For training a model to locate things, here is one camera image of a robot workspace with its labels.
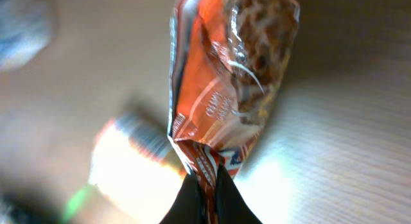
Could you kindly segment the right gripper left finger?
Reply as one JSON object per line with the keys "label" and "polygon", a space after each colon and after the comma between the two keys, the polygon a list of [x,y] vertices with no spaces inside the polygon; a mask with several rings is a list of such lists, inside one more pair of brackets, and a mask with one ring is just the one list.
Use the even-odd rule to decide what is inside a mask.
{"label": "right gripper left finger", "polygon": [[170,210],[160,224],[204,224],[204,204],[198,180],[186,175]]}

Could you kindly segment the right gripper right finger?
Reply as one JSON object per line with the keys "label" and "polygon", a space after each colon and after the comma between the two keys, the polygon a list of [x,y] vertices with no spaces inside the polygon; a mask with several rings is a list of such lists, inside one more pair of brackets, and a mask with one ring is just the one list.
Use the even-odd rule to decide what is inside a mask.
{"label": "right gripper right finger", "polygon": [[214,197],[219,224],[262,224],[245,203],[226,168],[221,165],[218,167]]}

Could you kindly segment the orange Top chocolate bar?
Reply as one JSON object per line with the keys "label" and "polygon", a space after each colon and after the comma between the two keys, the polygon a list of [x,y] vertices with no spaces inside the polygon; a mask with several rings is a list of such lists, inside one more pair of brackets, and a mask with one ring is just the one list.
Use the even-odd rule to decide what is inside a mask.
{"label": "orange Top chocolate bar", "polygon": [[170,19],[168,139],[218,223],[219,165],[232,179],[265,129],[299,27],[296,0],[178,0]]}

